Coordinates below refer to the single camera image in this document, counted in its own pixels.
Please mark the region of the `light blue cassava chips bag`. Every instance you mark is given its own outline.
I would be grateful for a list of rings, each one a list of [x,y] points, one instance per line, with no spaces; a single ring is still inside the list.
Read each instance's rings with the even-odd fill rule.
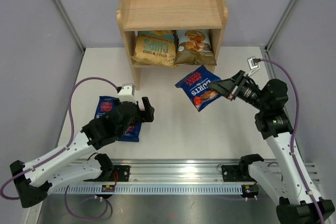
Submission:
[[[216,65],[208,29],[177,30],[176,35],[176,65]]]

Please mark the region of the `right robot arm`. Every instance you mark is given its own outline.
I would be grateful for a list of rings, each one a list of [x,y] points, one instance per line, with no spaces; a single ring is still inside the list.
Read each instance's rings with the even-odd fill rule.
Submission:
[[[272,150],[282,179],[275,176],[258,154],[241,157],[239,176],[255,180],[276,204],[280,223],[324,223],[335,211],[333,202],[323,199],[312,182],[295,140],[295,131],[284,111],[287,85],[269,80],[260,89],[244,71],[229,79],[210,82],[208,87],[232,101],[239,98],[258,109],[257,130]]]

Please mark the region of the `yellow kettle chips bag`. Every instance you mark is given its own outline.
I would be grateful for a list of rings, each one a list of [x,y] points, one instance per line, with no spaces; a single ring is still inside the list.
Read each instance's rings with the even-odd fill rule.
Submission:
[[[134,61],[168,68],[176,68],[175,36],[172,30],[138,31]]]

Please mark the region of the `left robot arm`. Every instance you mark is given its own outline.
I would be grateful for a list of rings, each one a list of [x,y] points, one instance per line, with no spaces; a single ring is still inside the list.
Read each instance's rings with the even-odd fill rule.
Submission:
[[[64,144],[30,162],[15,161],[10,165],[18,199],[23,208],[42,202],[53,191],[81,181],[107,181],[113,176],[113,163],[107,154],[97,154],[79,165],[70,163],[96,153],[122,137],[131,126],[154,120],[154,107],[142,98],[144,109],[137,103],[120,102],[110,112],[82,127],[70,144]]]

